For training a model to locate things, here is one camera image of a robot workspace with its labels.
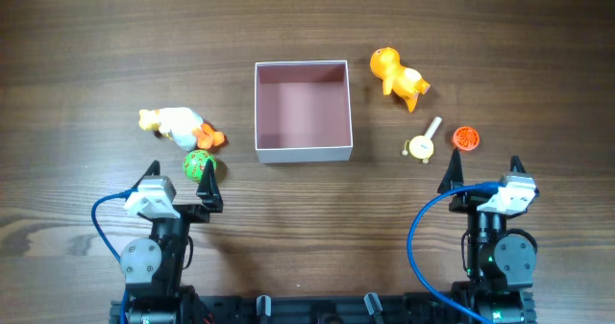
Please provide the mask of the orange plastic dinosaur toy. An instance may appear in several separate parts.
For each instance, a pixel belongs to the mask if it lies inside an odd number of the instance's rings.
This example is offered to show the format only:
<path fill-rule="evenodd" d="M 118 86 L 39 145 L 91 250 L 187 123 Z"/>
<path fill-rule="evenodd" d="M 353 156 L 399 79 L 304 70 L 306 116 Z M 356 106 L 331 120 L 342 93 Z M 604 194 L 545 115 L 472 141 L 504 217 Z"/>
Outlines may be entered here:
<path fill-rule="evenodd" d="M 376 50 L 370 59 L 372 73 L 382 81 L 382 93 L 395 93 L 402 98 L 409 112 L 416 108 L 418 97 L 431 85 L 416 70 L 401 64 L 400 54 L 391 47 Z"/>

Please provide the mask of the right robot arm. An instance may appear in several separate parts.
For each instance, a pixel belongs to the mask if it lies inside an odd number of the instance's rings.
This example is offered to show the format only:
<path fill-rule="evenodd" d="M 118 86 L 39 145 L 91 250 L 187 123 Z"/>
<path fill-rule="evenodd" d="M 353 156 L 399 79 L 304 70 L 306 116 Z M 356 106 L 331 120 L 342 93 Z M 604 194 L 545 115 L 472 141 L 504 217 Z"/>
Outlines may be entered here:
<path fill-rule="evenodd" d="M 534 323 L 531 295 L 538 245 L 528 232 L 507 222 L 528 212 L 539 196 L 520 159 L 510 160 L 496 189 L 469 190 L 453 196 L 449 211 L 467 216 L 461 239 L 466 282 L 454 282 L 453 301 L 493 323 Z"/>

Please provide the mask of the orange round slotted toy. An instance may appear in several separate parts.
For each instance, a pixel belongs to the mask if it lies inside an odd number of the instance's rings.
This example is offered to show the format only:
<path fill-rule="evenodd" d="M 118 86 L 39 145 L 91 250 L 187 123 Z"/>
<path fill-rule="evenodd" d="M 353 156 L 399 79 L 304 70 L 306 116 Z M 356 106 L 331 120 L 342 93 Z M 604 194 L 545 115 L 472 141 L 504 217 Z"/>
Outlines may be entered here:
<path fill-rule="evenodd" d="M 461 126 L 454 131 L 452 143 L 459 150 L 472 151 L 479 146 L 480 135 L 470 126 Z"/>

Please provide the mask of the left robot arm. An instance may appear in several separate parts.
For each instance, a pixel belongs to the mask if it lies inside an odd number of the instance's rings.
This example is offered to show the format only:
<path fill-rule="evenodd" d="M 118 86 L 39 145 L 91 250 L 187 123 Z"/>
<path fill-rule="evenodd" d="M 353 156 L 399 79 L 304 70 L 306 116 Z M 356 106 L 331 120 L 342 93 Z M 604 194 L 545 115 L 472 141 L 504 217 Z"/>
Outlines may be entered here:
<path fill-rule="evenodd" d="M 223 211 L 215 165 L 206 160 L 196 190 L 198 204 L 175 204 L 171 180 L 152 162 L 131 188 L 125 202 L 130 215 L 152 224 L 148 237 L 130 242 L 120 255 L 128 299 L 120 310 L 124 323 L 212 323 L 213 314 L 193 286 L 184 286 L 182 274 L 192 261 L 190 226 L 209 222 Z"/>

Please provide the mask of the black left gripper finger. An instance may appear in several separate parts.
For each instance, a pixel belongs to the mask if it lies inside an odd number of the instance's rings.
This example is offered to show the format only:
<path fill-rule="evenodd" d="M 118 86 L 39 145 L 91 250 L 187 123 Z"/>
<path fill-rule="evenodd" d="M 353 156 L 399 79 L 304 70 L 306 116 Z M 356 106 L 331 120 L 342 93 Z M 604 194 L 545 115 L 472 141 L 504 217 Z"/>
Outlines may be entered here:
<path fill-rule="evenodd" d="M 141 183 L 143 179 L 148 176 L 159 176 L 160 175 L 160 162 L 152 161 L 144 174 L 137 180 L 137 182 L 132 186 L 132 189 L 137 189 L 138 185 Z"/>
<path fill-rule="evenodd" d="M 222 212 L 223 199 L 215 177 L 215 169 L 212 161 L 204 163 L 203 174 L 196 191 L 202 205 L 209 212 Z"/>

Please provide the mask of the yellow wooden rattle drum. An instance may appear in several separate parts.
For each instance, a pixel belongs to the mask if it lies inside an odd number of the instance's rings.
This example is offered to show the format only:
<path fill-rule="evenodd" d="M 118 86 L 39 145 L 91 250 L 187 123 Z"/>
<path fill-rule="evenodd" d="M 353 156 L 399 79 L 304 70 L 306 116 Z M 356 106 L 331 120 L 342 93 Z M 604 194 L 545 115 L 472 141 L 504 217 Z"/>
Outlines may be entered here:
<path fill-rule="evenodd" d="M 439 128 L 442 122 L 440 116 L 436 116 L 431 122 L 429 128 L 419 136 L 414 137 L 411 140 L 407 140 L 404 144 L 402 155 L 405 157 L 413 157 L 420 160 L 423 164 L 427 164 L 430 161 L 430 157 L 434 153 L 434 145 L 432 137 Z"/>

